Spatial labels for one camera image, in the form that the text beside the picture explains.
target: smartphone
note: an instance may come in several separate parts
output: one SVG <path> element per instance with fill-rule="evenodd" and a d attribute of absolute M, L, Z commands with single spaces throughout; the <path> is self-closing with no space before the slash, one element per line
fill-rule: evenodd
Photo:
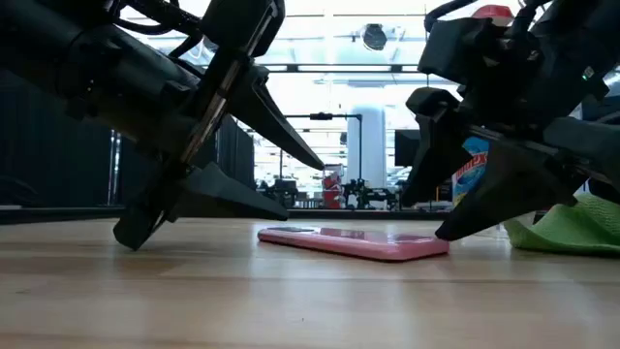
<path fill-rule="evenodd" d="M 438 238 L 332 228 L 267 228 L 259 231 L 259 240 L 391 262 L 445 254 L 450 250 L 450 244 Z"/>

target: wooden floor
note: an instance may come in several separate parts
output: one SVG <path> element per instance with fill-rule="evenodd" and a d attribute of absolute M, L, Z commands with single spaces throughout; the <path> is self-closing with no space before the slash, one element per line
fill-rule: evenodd
<path fill-rule="evenodd" d="M 113 224 L 0 227 L 0 348 L 620 348 L 613 260 L 515 251 L 488 232 L 383 264 L 258 243 L 277 224 L 250 220 L 180 221 L 130 252 Z"/>

